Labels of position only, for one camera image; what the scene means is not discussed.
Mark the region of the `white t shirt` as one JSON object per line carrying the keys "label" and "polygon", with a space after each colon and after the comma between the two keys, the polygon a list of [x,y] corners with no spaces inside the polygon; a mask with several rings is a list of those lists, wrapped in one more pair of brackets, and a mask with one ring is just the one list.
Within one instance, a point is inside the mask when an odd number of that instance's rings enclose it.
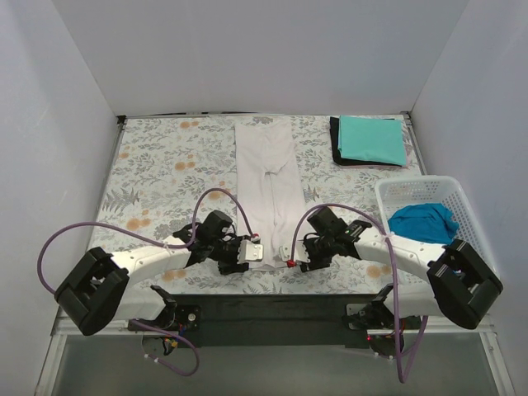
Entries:
{"label": "white t shirt", "polygon": [[237,198],[251,225],[239,214],[238,230],[261,237],[263,259],[249,268],[274,271],[286,266],[279,248],[292,243],[305,212],[291,118],[238,122],[234,131]]}

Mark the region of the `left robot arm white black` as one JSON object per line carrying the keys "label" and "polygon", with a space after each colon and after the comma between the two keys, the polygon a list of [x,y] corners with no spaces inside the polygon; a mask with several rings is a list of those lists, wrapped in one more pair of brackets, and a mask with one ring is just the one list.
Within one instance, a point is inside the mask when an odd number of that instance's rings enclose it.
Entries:
{"label": "left robot arm white black", "polygon": [[251,261],[263,258],[258,235],[237,235],[233,221],[215,210],[205,221],[189,224],[160,245],[131,251],[88,250],[54,292],[54,299],[85,336],[114,320],[135,319],[162,330],[185,325],[175,298],[162,287],[135,285],[167,271],[182,270],[210,259],[219,273],[245,272]]}

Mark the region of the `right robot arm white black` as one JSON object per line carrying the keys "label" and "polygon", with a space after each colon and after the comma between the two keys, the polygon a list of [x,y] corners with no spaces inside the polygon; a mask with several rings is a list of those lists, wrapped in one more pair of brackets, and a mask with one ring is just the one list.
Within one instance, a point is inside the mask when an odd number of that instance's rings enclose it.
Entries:
{"label": "right robot arm white black", "polygon": [[406,291],[396,283],[385,287],[373,299],[395,318],[402,309],[410,316],[443,316],[455,325],[473,330],[503,291],[495,271],[466,241],[449,244],[424,243],[388,234],[368,215],[346,223],[327,205],[317,205],[302,220],[312,232],[294,237],[287,261],[303,272],[330,265],[335,256],[378,262],[414,275],[427,289]]}

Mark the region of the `white plastic basket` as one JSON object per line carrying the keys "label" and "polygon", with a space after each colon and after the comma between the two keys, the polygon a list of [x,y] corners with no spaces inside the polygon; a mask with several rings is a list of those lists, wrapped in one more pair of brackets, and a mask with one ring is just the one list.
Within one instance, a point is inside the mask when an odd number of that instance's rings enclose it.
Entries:
{"label": "white plastic basket", "polygon": [[387,231],[392,229],[389,219],[396,211],[406,206],[442,204],[451,211],[452,219],[459,225],[455,237],[470,243],[494,273],[499,274],[488,240],[474,210],[462,186],[453,177],[391,177],[375,183],[375,196],[380,218]]}

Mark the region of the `floral patterned table mat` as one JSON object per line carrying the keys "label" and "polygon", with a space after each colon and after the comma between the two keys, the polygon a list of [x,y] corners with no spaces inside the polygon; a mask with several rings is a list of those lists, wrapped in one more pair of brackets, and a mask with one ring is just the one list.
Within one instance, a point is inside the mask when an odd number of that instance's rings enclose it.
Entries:
{"label": "floral patterned table mat", "polygon": [[[293,115],[300,179],[307,206],[330,203],[346,220],[364,211],[380,214],[378,180],[417,176],[421,169],[411,135],[403,132],[405,167],[341,167],[332,160],[329,119]],[[230,196],[237,188],[235,124],[238,117],[130,119],[106,184],[92,244],[108,252],[139,246],[130,233],[158,241],[204,218],[212,210],[235,215]],[[127,234],[111,231],[117,225]],[[375,293],[392,279],[390,267],[336,257],[330,267],[303,273],[295,269],[219,274],[212,261],[153,278],[176,294],[337,294]]]}

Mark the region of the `blue t shirt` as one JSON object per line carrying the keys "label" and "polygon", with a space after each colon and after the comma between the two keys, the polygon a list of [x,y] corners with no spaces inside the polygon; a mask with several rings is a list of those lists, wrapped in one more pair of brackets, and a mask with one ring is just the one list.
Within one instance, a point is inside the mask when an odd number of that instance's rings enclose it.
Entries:
{"label": "blue t shirt", "polygon": [[440,203],[408,205],[388,220],[390,230],[401,237],[424,243],[450,244],[459,230],[453,213]]}

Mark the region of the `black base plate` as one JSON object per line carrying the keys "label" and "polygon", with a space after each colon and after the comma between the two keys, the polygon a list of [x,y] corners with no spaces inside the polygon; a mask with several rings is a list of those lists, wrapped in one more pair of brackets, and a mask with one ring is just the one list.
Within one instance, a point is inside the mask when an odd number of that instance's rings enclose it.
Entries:
{"label": "black base plate", "polygon": [[383,295],[174,295],[162,321],[197,347],[319,346],[366,349],[368,331],[394,330]]}

